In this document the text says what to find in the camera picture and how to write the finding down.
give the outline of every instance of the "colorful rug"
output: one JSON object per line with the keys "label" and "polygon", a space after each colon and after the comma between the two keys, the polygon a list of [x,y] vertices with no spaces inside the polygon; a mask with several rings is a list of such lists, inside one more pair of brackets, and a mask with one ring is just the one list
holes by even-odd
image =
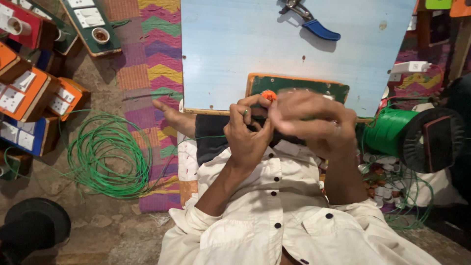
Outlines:
{"label": "colorful rug", "polygon": [[[159,99],[178,109],[183,97],[179,0],[105,0],[110,21],[130,19],[115,29],[123,54],[115,59],[124,116],[148,136],[152,146],[150,184],[154,189],[139,201],[142,212],[181,208],[178,181],[177,132],[152,106]],[[139,133],[129,127],[143,152]]]}

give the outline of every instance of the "foot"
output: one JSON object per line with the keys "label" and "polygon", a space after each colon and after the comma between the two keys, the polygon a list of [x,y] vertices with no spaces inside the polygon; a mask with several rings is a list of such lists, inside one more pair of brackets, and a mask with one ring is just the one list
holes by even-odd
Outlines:
{"label": "foot", "polygon": [[156,109],[163,112],[163,116],[170,126],[186,137],[195,138],[195,114],[181,113],[156,99],[152,103]]}

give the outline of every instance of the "coiled green wire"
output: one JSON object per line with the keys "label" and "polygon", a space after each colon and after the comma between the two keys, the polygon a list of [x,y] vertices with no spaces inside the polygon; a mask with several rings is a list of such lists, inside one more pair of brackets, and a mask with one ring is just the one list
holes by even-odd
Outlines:
{"label": "coiled green wire", "polygon": [[[82,122],[78,129],[77,138],[70,144],[65,143],[70,171],[64,174],[49,165],[47,166],[58,172],[59,177],[66,176],[72,179],[81,193],[101,193],[117,199],[133,199],[147,194],[163,176],[172,156],[167,159],[159,177],[152,185],[149,185],[152,150],[149,138],[141,128],[123,117],[99,110],[83,109],[66,114],[86,111],[98,112],[98,115]],[[99,125],[96,128],[90,128],[92,124]],[[142,153],[138,143],[128,131],[128,125],[135,128],[143,139],[146,145],[146,155]],[[219,137],[225,136],[205,136],[198,139]],[[179,144],[189,140],[192,139],[186,139],[178,143],[171,153],[177,149]],[[16,172],[8,164],[7,152],[11,148],[14,147],[5,150],[5,163],[13,173],[26,177]],[[120,173],[109,168],[106,165],[107,159],[113,159],[112,164],[114,166],[117,164],[124,165],[125,172]]]}

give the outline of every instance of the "blue handle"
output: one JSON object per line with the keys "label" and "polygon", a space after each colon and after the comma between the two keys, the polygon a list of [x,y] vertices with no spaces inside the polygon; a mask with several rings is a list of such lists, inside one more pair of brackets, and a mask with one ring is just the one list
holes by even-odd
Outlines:
{"label": "blue handle", "polygon": [[324,28],[324,26],[322,26],[322,24],[320,24],[320,22],[317,19],[306,22],[302,26],[307,28],[311,33],[313,33],[317,37],[322,38],[324,40],[328,40],[328,41],[340,40],[340,34],[332,32]]}

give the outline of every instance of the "white shirt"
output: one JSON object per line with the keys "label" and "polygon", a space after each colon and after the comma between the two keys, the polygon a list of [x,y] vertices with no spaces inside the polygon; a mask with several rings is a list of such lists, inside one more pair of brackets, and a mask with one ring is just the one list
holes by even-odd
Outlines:
{"label": "white shirt", "polygon": [[[226,149],[198,169],[201,197],[231,155]],[[374,201],[330,206],[314,154],[281,141],[238,187],[219,217],[190,199],[170,209],[175,227],[162,242],[159,265],[277,265],[282,247],[301,264],[439,264],[397,235]]]}

